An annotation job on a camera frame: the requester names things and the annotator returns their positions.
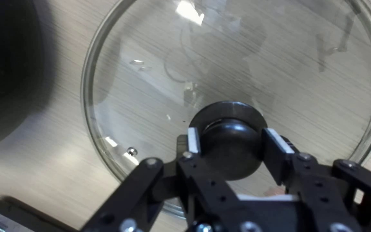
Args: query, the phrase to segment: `screw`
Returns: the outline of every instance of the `screw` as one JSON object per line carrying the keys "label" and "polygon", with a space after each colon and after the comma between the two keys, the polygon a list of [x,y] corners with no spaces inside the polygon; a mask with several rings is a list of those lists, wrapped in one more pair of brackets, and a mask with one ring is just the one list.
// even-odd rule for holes
{"label": "screw", "polygon": [[135,232],[136,231],[136,224],[134,220],[128,218],[122,221],[119,226],[119,232]]}
{"label": "screw", "polygon": [[243,222],[239,225],[239,232],[261,232],[261,229],[253,222]]}
{"label": "screw", "polygon": [[135,148],[128,148],[126,149],[126,153],[131,157],[136,157],[137,155],[137,151],[135,150]]}
{"label": "screw", "polygon": [[201,224],[197,226],[195,232],[212,232],[212,227],[206,224]]}
{"label": "screw", "polygon": [[353,232],[350,227],[342,224],[332,224],[329,225],[329,232]]}
{"label": "screw", "polygon": [[183,153],[183,157],[188,160],[190,158],[193,158],[193,155],[190,153]]}
{"label": "screw", "polygon": [[350,160],[341,160],[341,166],[349,169],[356,168],[356,164]]}
{"label": "screw", "polygon": [[157,159],[146,159],[146,160],[145,160],[145,164],[146,164],[148,167],[153,167],[153,166],[157,164]]}
{"label": "screw", "polygon": [[308,162],[308,160],[311,159],[311,157],[308,155],[308,154],[300,154],[300,155],[298,155],[298,159],[300,159],[300,160],[304,160],[304,162]]}

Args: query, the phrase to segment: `black plastic part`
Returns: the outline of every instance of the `black plastic part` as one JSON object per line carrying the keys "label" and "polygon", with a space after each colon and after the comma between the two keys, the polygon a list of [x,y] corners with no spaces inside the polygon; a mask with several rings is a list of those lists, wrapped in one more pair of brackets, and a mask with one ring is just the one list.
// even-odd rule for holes
{"label": "black plastic part", "polygon": [[199,157],[177,162],[179,180],[186,181],[183,204],[188,231],[204,224],[213,231],[239,231],[253,222],[261,231],[313,231],[309,209],[301,202],[239,202],[222,178],[206,167]]}
{"label": "black plastic part", "polygon": [[37,232],[76,232],[69,226],[15,200],[5,198],[0,200],[0,215]]}
{"label": "black plastic part", "polygon": [[283,184],[289,194],[301,196],[301,202],[310,212],[313,231],[326,232],[333,224],[345,225],[353,232],[362,231],[346,211],[335,180],[313,157],[308,160],[300,155],[291,157],[289,164],[289,176]]}
{"label": "black plastic part", "polygon": [[153,159],[152,163],[148,160],[143,160],[131,172],[81,231],[119,231],[126,220],[135,220],[141,231],[150,230],[162,209],[162,202],[152,199],[152,190],[162,178],[163,164],[158,159]]}
{"label": "black plastic part", "polygon": [[241,102],[217,102],[190,122],[199,135],[201,158],[228,181],[252,175],[261,164],[262,117]]}
{"label": "black plastic part", "polygon": [[[336,160],[332,166],[332,176],[345,181],[349,185],[349,195],[344,202],[355,216],[356,221],[363,226],[364,231],[371,231],[371,172],[345,160]],[[363,193],[359,206],[354,204],[354,194],[356,190]]]}
{"label": "black plastic part", "polygon": [[269,132],[262,131],[261,132],[261,155],[264,155],[261,159],[271,175],[274,182],[279,186],[283,184],[283,180],[288,176],[289,169],[289,157],[288,154],[284,154],[270,138]]}

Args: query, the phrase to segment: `glass lid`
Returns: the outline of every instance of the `glass lid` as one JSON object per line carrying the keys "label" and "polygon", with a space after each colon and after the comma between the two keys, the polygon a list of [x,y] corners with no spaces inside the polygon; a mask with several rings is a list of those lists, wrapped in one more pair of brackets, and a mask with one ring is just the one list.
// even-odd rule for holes
{"label": "glass lid", "polygon": [[[146,158],[175,159],[176,138],[219,101],[256,109],[319,163],[371,151],[371,8],[363,0],[121,0],[82,74],[92,142],[123,180]],[[264,167],[229,182],[275,187]],[[179,213],[175,203],[166,209]]]}

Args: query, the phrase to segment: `metal rim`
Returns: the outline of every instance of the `metal rim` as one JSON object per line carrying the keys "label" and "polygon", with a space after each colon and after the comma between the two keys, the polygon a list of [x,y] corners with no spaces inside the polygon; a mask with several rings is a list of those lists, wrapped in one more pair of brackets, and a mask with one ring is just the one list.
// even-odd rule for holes
{"label": "metal rim", "polygon": [[[81,105],[91,142],[96,149],[100,160],[108,167],[108,171],[113,176],[116,176],[118,181],[122,181],[127,176],[127,173],[122,172],[123,168],[113,163],[107,157],[107,151],[103,149],[103,146],[100,146],[101,145],[100,131],[95,126],[95,117],[90,110],[90,108],[92,106],[91,87],[94,82],[96,61],[99,59],[99,53],[109,32],[118,22],[118,20],[126,12],[126,10],[128,10],[135,2],[136,0],[119,0],[112,7],[112,10],[104,17],[87,50],[81,77]],[[362,11],[362,13],[359,15],[359,20],[364,26],[367,35],[371,39],[371,4],[367,3],[367,0],[354,0],[353,4]],[[368,122],[364,135],[362,136],[359,144],[356,145],[354,153],[351,154],[350,160],[360,164],[369,155],[369,153],[371,153],[371,119]],[[174,204],[165,204],[163,209],[168,213],[172,213],[174,216],[183,217],[180,208]]]}

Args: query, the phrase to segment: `black object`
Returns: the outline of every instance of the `black object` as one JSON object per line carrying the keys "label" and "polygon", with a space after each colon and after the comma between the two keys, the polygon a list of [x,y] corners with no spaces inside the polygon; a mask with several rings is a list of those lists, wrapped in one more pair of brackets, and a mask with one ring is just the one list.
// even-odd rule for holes
{"label": "black object", "polygon": [[[242,126],[230,115],[221,123]],[[82,231],[149,231],[163,202],[177,198],[186,231],[371,232],[371,172],[347,160],[337,160],[333,167],[319,166],[273,129],[262,129],[255,138],[260,145],[255,158],[262,158],[275,184],[283,185],[297,200],[238,200],[221,172],[207,164],[203,153],[185,153],[170,164],[143,160]],[[181,150],[184,136],[177,142]],[[362,204],[354,203],[356,190],[364,194]]]}
{"label": "black object", "polygon": [[64,224],[13,198],[0,200],[0,215],[36,232],[76,232]]}
{"label": "black object", "polygon": [[217,102],[190,122],[199,135],[201,159],[225,180],[242,180],[261,164],[260,132],[266,123],[242,102]]}
{"label": "black object", "polygon": [[42,82],[42,41],[32,0],[0,0],[0,138],[29,111]]}

